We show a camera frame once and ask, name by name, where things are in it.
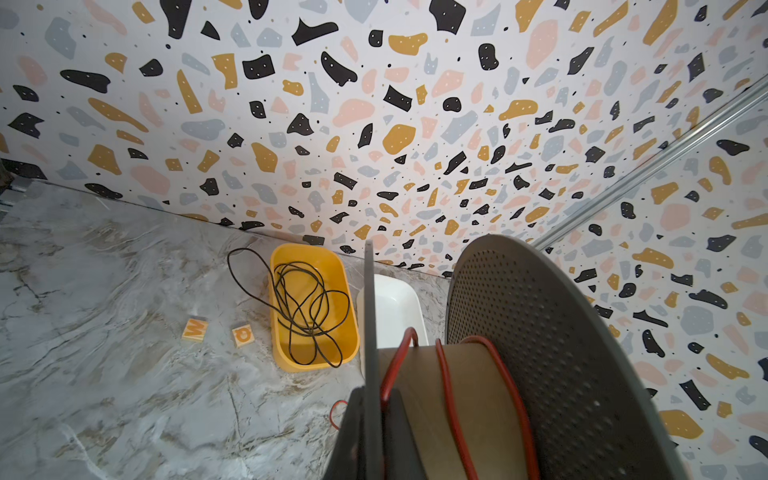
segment coiled black wire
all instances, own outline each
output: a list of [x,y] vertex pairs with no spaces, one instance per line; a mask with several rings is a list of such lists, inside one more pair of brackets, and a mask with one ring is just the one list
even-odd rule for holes
[[[266,271],[270,274],[270,285],[272,286],[272,289],[275,293],[278,306],[274,306],[269,302],[265,302],[258,296],[253,295],[251,292],[246,290],[246,288],[235,276],[234,272],[232,271],[232,263],[230,262],[230,257],[235,253],[243,251],[254,253],[257,257],[259,257],[261,263],[263,263],[263,265],[266,267]],[[347,317],[349,317],[349,310],[352,308],[352,302],[350,301],[349,295],[347,295],[346,292],[343,292],[342,290],[328,290],[326,288],[326,282],[325,279],[323,279],[323,275],[321,275],[314,266],[307,262],[296,261],[280,263],[279,265],[275,266],[275,280],[275,276],[273,276],[272,271],[270,270],[270,266],[266,263],[264,258],[262,258],[261,255],[259,255],[259,253],[255,250],[251,250],[247,247],[231,250],[227,254],[227,266],[230,269],[232,280],[237,283],[237,286],[240,287],[242,291],[244,291],[251,298],[258,300],[272,310],[275,310],[279,314],[277,317],[277,322],[283,328],[288,330],[288,354],[294,362],[298,363],[299,365],[311,365],[315,359],[317,359],[317,355],[319,354],[323,360],[325,360],[326,363],[333,368],[337,369],[341,366],[342,361],[344,360],[344,355],[338,342],[330,335],[330,333],[343,325]],[[300,301],[294,298],[286,288],[286,277],[289,274],[309,275],[315,281],[315,287]],[[344,298],[346,299],[346,313],[344,314],[344,318],[341,320],[341,322],[329,329],[324,329],[323,324],[328,319],[328,315],[330,314],[329,293],[340,293],[344,295]],[[315,296],[315,298],[310,302],[309,307],[307,308],[307,314],[305,314],[302,311],[302,307],[305,303],[310,301],[313,296]],[[300,316],[300,321],[303,322],[303,325],[300,325],[299,322],[297,322],[298,316]],[[315,352],[309,362],[300,362],[296,359],[296,357],[293,356],[293,335],[306,336],[311,338],[314,342]],[[339,363],[337,365],[334,365],[330,360],[328,360],[328,357],[326,357],[325,353],[323,353],[323,350],[320,348],[317,342],[317,337],[319,336],[327,336],[333,342],[333,345],[336,346],[336,349],[339,350]]]

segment patterned wall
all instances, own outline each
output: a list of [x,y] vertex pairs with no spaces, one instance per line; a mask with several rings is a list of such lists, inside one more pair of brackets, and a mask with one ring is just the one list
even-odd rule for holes
[[16,173],[449,276],[766,73],[755,0],[7,0]]
[[768,104],[554,245],[694,478],[768,478]]

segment white tray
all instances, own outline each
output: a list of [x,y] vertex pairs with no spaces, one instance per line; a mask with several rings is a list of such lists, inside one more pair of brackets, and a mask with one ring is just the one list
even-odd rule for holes
[[[427,330],[424,327],[422,306],[419,296],[409,284],[390,276],[374,275],[376,288],[376,346],[380,349],[396,348],[402,341],[402,334],[410,326],[416,329],[419,345],[428,345]],[[365,376],[365,300],[363,290],[357,294],[357,324],[360,331],[360,369]]]

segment red wire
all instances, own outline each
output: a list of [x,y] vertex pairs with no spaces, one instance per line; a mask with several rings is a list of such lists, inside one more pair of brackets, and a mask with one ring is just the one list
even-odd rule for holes
[[[520,396],[518,387],[515,385],[515,381],[512,379],[512,375],[509,373],[507,366],[502,361],[502,357],[498,354],[498,350],[493,345],[491,340],[485,338],[484,336],[468,336],[460,343],[481,343],[482,345],[485,345],[485,348],[488,349],[488,353],[491,354],[491,357],[496,364],[496,368],[498,368],[498,372],[501,373],[502,378],[504,379],[504,383],[507,384],[507,390],[509,390],[509,395],[512,397],[512,401],[515,404],[515,409],[518,412],[518,421],[520,422],[520,430],[523,435],[523,446],[525,447],[525,465],[528,469],[528,478],[530,480],[538,480],[538,459],[536,457],[536,445],[533,440],[531,420],[528,418],[528,411],[525,409],[525,404],[523,403],[523,399]],[[442,350],[439,345],[440,344],[438,343],[438,355],[440,355]]]
[[330,420],[330,421],[331,421],[331,426],[332,426],[334,429],[336,429],[336,430],[338,430],[338,429],[339,429],[339,426],[338,426],[338,425],[337,425],[337,424],[336,424],[336,423],[333,421],[333,409],[334,409],[334,408],[335,408],[337,405],[339,405],[340,403],[343,403],[344,405],[349,405],[349,403],[347,403],[347,402],[346,402],[346,400],[338,400],[338,401],[336,401],[336,403],[334,403],[334,404],[333,404],[333,406],[331,407],[331,412],[328,414],[328,420]]
[[395,352],[395,356],[392,358],[392,361],[389,362],[389,366],[386,369],[384,379],[382,379],[382,411],[385,410],[386,406],[389,404],[389,396],[392,395],[392,387],[395,385],[395,380],[397,380],[397,374],[400,371],[400,366],[402,366],[402,363],[406,360],[406,355],[408,355],[408,348],[411,345],[411,340],[413,340],[413,346],[419,346],[419,336],[416,335],[416,330],[412,326],[408,327],[406,332],[403,334],[400,346],[397,347],[397,352]]
[[453,400],[451,371],[448,368],[448,361],[445,360],[445,352],[442,349],[442,342],[440,342],[440,339],[435,340],[435,347],[437,348],[437,358],[440,362],[440,371],[442,372],[442,389],[445,394],[445,407],[448,410],[448,419],[451,425],[453,441],[456,443],[458,456],[462,459],[462,465],[464,465],[464,471],[467,474],[467,478],[469,480],[478,480],[478,473],[475,470],[475,464],[472,463],[472,456],[469,454],[469,447],[467,446],[467,442],[464,440],[462,426],[458,422],[458,412],[456,411],[456,404]]

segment wood block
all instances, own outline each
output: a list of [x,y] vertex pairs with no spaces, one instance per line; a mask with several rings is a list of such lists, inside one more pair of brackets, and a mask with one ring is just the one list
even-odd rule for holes
[[192,340],[193,342],[202,342],[206,331],[208,331],[208,322],[189,319],[187,326],[184,327],[184,333],[181,335],[181,338]]
[[250,329],[250,324],[232,329],[232,334],[235,336],[235,346],[237,348],[253,343],[255,340],[253,338],[253,330]]

